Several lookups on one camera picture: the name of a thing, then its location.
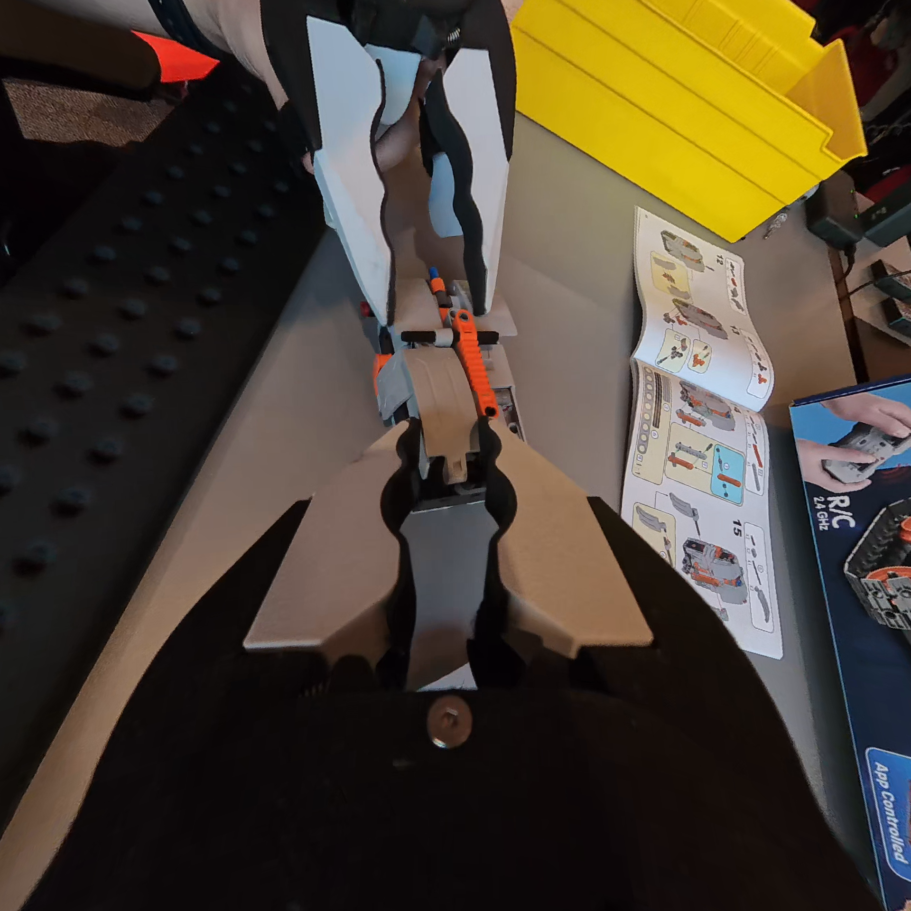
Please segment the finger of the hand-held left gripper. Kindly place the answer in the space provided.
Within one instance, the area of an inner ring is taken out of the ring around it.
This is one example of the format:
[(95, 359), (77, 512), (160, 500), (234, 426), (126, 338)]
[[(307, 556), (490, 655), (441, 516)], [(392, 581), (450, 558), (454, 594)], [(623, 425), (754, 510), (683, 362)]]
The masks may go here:
[(322, 143), (313, 153), (314, 176), (363, 299), (381, 325), (390, 325), (395, 267), (375, 134), (404, 114), (422, 58), (363, 46), (346, 25), (326, 19), (309, 17), (307, 30)]
[(483, 316), (494, 300), (509, 172), (487, 50), (455, 53), (428, 84), (423, 117), (431, 226), (441, 238), (463, 238), (473, 312)]

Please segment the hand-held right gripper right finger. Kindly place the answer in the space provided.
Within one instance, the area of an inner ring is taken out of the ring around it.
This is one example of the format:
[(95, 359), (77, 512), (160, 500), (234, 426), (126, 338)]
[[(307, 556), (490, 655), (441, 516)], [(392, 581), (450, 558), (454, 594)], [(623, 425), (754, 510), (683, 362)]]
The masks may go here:
[(565, 665), (653, 633), (586, 492), (498, 422), (480, 418), (484, 508), (495, 523), (466, 643), (478, 689), (518, 685), (536, 659)]

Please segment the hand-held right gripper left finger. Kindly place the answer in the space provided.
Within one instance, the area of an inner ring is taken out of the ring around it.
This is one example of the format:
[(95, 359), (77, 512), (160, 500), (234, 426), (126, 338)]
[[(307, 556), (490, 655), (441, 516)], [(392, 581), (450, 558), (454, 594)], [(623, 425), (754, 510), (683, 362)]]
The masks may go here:
[(243, 641), (249, 652), (300, 651), (334, 666), (366, 661), (404, 689), (416, 586), (402, 533), (419, 487), (421, 424), (398, 424), (318, 489)]

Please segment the grey orange building block model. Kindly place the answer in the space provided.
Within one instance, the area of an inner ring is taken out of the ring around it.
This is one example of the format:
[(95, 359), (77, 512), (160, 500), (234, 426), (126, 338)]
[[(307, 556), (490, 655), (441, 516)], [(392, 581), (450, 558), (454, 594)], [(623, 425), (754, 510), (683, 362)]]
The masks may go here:
[(474, 315), (465, 279), (426, 279), (398, 287), (395, 322), (377, 329), (372, 380), (383, 423), (421, 424), (417, 510), (480, 502), (479, 421), (497, 421), (526, 439), (504, 340), (518, 334), (501, 295)]

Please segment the grey desk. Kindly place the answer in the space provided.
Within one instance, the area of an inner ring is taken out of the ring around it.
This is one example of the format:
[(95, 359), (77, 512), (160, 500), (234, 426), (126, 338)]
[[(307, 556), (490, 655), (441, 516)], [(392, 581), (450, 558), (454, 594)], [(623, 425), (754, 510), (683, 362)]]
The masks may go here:
[[(635, 209), (723, 242), (523, 117), (516, 121), (498, 290), (518, 326), (507, 354), (530, 444), (576, 484), (621, 504), (630, 354), (640, 307)], [(734, 245), (775, 370), (773, 564), (783, 658), (750, 656), (837, 837), (874, 862), (825, 599), (791, 436), (792, 400), (855, 384), (826, 247), (803, 220)], [(380, 436), (368, 344), (340, 243), (325, 236), (2, 836), (2, 909), (18, 909), (54, 856), (89, 774), (154, 650), (296, 500)]]

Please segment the person's left hand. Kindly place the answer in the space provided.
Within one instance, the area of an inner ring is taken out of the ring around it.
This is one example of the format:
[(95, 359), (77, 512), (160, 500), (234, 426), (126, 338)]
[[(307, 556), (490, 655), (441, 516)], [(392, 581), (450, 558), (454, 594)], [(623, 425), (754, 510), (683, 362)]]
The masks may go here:
[(377, 168), (385, 174), (404, 161), (419, 144), (419, 118), (406, 118), (391, 125), (376, 140)]

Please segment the orange plastic piece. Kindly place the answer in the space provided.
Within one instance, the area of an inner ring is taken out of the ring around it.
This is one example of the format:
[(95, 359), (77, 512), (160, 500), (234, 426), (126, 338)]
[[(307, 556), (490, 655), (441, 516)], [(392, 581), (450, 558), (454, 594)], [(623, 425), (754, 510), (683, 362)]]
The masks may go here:
[(219, 64), (217, 59), (201, 54), (172, 39), (156, 37), (140, 31), (134, 31), (133, 34), (155, 52), (162, 84), (201, 80)]

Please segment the open instruction booklet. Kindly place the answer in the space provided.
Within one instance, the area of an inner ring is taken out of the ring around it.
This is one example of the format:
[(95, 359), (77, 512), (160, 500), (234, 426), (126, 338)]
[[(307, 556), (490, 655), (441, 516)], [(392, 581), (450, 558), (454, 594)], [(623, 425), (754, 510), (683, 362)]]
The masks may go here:
[(780, 660), (760, 414), (774, 372), (744, 262), (641, 207), (633, 262), (642, 319), (621, 516), (744, 651)]

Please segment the yellow plastic bin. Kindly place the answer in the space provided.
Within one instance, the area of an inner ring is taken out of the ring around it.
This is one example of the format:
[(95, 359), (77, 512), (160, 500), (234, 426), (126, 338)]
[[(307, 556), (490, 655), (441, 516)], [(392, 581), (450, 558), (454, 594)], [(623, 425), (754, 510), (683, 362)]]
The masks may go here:
[(528, 1), (517, 108), (736, 242), (867, 148), (845, 45), (787, 1)]

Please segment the black studded mat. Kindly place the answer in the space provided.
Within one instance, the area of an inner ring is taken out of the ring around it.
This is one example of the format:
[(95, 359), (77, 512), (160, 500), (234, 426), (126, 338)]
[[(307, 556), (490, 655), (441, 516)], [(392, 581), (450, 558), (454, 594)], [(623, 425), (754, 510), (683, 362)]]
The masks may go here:
[(2, 292), (2, 826), (325, 228), (219, 65)]

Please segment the blue toy box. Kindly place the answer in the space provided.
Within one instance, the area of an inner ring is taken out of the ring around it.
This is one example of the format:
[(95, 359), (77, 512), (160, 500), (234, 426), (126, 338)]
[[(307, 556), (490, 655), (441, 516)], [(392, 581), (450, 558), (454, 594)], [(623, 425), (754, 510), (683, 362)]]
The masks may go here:
[(886, 909), (910, 905), (910, 378), (791, 404)]

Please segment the black power adapter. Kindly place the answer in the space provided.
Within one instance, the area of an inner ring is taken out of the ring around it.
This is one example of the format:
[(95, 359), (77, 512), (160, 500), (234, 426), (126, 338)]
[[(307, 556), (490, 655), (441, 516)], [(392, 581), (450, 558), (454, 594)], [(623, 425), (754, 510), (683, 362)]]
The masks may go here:
[(847, 251), (863, 238), (855, 186), (842, 172), (821, 182), (808, 196), (804, 218), (807, 230), (833, 249)]

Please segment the brown wooden side table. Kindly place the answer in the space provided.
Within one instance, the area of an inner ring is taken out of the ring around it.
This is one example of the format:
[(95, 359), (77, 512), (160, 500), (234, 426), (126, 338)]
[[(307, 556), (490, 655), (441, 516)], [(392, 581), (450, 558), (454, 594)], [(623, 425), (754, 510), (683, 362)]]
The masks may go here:
[(879, 260), (898, 271), (909, 270), (909, 241), (903, 237), (886, 248), (861, 242), (855, 265), (846, 273), (846, 257), (829, 250), (829, 262), (859, 382), (884, 381), (910, 373), (909, 339), (887, 325), (881, 302), (886, 296), (872, 284), (871, 265)]

